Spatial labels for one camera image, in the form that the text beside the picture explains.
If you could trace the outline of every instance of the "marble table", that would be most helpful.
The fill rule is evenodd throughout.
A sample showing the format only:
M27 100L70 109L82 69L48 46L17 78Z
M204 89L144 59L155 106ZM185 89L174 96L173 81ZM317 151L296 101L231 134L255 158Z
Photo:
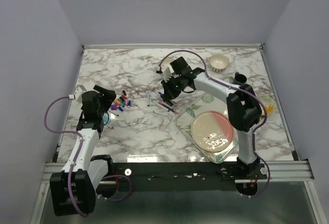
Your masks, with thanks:
M156 106L147 107L147 93L158 99L162 91L161 76L155 72L157 63L169 52L177 49L86 49L80 68L77 85L91 90L95 84L115 90L121 94L125 90L132 100L131 108L118 111L119 117L111 115L114 129L105 127L93 154L110 154L114 162L191 162L208 161L198 148L176 127L175 117L163 117L153 113L161 111ZM248 78L256 94L273 91L258 49L191 49L208 59L214 53L223 53L230 65L221 73L209 73L217 78L232 76L240 72ZM201 67L198 58L189 53L183 56L193 68ZM202 91L192 94L181 93L176 99L178 112L184 110ZM72 102L66 129L75 129L81 113L81 104ZM60 143L57 162L66 162L74 146L74 135L64 135ZM278 111L268 117L267 123L257 133L257 150L265 160L293 160L287 135ZM227 160L234 160L235 150Z

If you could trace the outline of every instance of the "gray wall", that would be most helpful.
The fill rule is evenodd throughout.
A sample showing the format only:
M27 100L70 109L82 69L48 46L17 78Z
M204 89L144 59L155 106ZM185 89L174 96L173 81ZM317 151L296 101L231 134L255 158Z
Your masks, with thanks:
M289 0L59 0L84 45L263 43Z
M0 0L0 223L29 223L58 136L43 127L71 93L81 46L57 0ZM60 128L68 101L54 107Z
M329 218L329 0L291 0L266 56L297 152L308 158Z

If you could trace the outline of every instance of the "leaf patterned tray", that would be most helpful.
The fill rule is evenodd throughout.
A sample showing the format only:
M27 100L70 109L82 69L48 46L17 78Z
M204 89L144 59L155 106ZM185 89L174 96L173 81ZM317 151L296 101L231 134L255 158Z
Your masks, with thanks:
M210 94L203 94L201 97L196 99L189 107L187 107L184 111L182 111L176 118L176 125L179 130L190 139L195 146L197 146L191 135L191 124L196 116L206 111L217 111L222 113L228 118L227 114L227 106L226 103L221 100L215 98ZM234 137L232 143L221 152L209 152L206 151L199 146L198 149L212 162L214 163L222 163L235 149L238 145L237 133L234 129Z

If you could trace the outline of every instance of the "purple cable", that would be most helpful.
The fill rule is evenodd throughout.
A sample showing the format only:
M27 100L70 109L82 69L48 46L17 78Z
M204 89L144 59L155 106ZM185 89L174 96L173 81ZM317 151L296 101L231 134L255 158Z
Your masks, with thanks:
M46 129L47 129L48 131L52 132L52 133L57 133L57 134L61 134L61 133L72 133L72 134L76 134L76 135L78 135L79 137L81 137L79 147L78 147L78 149L77 149L76 154L75 154L74 157L73 157L73 162L72 162L72 164L71 164L71 166L70 166L70 169L69 169L69 171L68 171L67 188L68 188L68 194L70 195L70 198L71 198L72 204L73 204L74 208L76 209L76 211L77 211L82 217L88 217L88 214L83 213L83 212L79 209L79 206L77 205L77 202L76 202L76 200L75 200L75 198L74 198L74 196L73 196L72 185L71 185L72 172L73 172L74 164L75 164L75 162L76 162L76 160L77 160L77 157L78 157L78 155L79 155L79 153L80 153L80 150L81 150L81 148L82 148L83 136L82 136L79 132L76 132L76 131L74 131L74 130L53 130L53 129L49 128L48 125L47 125L47 116L48 116L48 113L49 113L50 108L51 108L56 102L58 102L58 101L60 101L60 100L63 100L63 99L69 99L69 98L68 98L68 97L60 97L60 98L54 100L54 101L48 106L48 108L47 108L47 110L46 110L46 113L45 113L45 118L44 118L44 120L43 120L43 123L44 123Z
M213 82L217 83L217 84L220 84L224 87L227 87L227 88L231 88L231 89L234 89L234 90L238 90L238 91L241 91L249 96L251 96L252 98L254 98L256 101L259 102L259 104L262 106L263 110L264 110L264 113L265 113L265 116L264 116L264 119L263 119L263 122L261 124L259 124L258 126L256 126L253 131L252 131L252 150L254 152L254 154L261 160L264 162L265 166L267 167L267 171L268 171L268 177L267 177L267 181L266 181L266 184L265 186L259 191L257 192L255 195L253 196L250 196L250 198L254 198L254 197L258 197L259 195L261 195L265 190L266 188L268 187L268 184L269 184L269 181L270 181L270 178L271 178L271 172L270 172L270 169L269 169L269 166L267 164L267 162L261 158L257 152L256 152L256 147L255 147L255 144L256 144L256 137L255 137L255 132L258 128L260 128L261 126L263 126L265 123L266 123L266 120L267 120L267 110L266 110L266 107L264 105L264 103L258 98L256 97L255 95L253 95L252 93L244 90L244 89L240 89L240 88L236 88L234 86L232 86L231 84L227 84L226 82L224 81L219 81L217 79L214 79L212 78L211 76L209 76L208 72L207 72L207 65L206 65L206 62L205 60L197 53L193 52L193 51L189 51L189 50L185 50L185 49L180 49L180 50L175 50L175 51L172 51L171 53L167 54L159 63L158 63L158 66L161 66L162 62L167 58L169 57L170 55L174 54L174 53L178 53L178 52L187 52L187 53L191 53L191 54L194 54L195 56L199 57L199 59L202 61L203 65L204 65L204 68L205 68L205 74L207 76L208 79L212 80Z
M132 193L132 190L133 190L133 184L127 176L125 176L125 175L110 175L110 176L104 177L103 179L112 179L112 178L119 178L119 177L125 178L129 182L129 190L128 190L127 195L125 195L124 197L118 198L118 199L105 198L102 195L98 195L98 197L102 198L106 201L110 201L110 202L119 202L119 201L125 200L127 197L129 197L130 194Z

